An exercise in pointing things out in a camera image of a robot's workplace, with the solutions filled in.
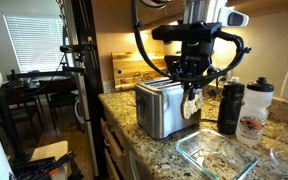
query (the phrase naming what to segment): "water bottle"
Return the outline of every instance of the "water bottle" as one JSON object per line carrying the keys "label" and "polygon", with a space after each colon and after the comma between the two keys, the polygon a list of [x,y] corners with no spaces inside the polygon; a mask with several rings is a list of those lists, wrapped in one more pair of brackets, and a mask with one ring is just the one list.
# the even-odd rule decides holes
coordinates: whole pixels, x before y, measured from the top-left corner
{"label": "water bottle", "polygon": [[224,84],[222,100],[217,118],[217,129],[224,134],[234,134],[244,95],[244,84],[238,77],[232,77]]}
{"label": "water bottle", "polygon": [[274,86],[264,77],[247,84],[235,132],[240,142],[254,146],[261,141],[268,116],[266,108],[272,103],[273,92]]}

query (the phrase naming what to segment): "floor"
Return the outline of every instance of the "floor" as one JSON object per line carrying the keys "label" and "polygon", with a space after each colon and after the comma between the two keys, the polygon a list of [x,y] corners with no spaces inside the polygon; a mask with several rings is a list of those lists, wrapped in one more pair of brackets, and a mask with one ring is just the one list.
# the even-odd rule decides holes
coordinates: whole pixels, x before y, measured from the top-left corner
{"label": "floor", "polygon": [[[17,124],[16,128],[20,136],[24,149],[41,147],[59,141],[68,142],[68,150],[73,151],[77,156],[74,158],[78,167],[81,169],[85,180],[93,179],[90,147],[86,133],[78,130],[73,116],[72,107],[63,107],[58,109],[57,129],[54,130],[52,120],[47,106],[43,106],[44,112],[41,112],[44,128],[42,129],[35,118],[35,126],[39,129],[40,139],[36,142],[28,122]],[[0,128],[1,141],[4,151],[8,155],[12,155],[13,150],[2,128]]]}

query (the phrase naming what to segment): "black pole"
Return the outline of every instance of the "black pole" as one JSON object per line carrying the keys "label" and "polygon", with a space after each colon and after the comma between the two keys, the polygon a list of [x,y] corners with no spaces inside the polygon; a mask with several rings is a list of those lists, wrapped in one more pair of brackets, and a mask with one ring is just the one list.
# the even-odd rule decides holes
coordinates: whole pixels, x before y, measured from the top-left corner
{"label": "black pole", "polygon": [[29,160],[30,155],[25,153],[20,138],[18,136],[15,124],[12,121],[12,115],[5,99],[6,93],[6,88],[2,86],[0,88],[0,115],[3,121],[4,131],[14,150],[14,157],[12,157],[10,161],[25,162]]}

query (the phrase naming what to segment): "wooden cutting board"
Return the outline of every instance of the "wooden cutting board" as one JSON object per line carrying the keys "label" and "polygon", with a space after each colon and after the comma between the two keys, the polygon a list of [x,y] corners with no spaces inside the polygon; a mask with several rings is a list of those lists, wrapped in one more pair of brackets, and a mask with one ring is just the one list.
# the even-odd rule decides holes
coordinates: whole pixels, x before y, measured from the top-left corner
{"label": "wooden cutting board", "polygon": [[[163,54],[148,53],[148,56],[157,68],[166,72]],[[163,77],[146,64],[139,53],[112,53],[112,61],[116,91],[133,89],[137,82]]]}

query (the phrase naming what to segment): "glass baking dish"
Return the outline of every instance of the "glass baking dish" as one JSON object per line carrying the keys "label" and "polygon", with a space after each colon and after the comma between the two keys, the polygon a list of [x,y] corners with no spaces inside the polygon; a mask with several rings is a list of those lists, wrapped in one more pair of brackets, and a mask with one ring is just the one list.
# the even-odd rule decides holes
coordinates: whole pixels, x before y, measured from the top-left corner
{"label": "glass baking dish", "polygon": [[176,149],[202,179],[243,179],[258,162],[251,150],[209,129],[179,140]]}

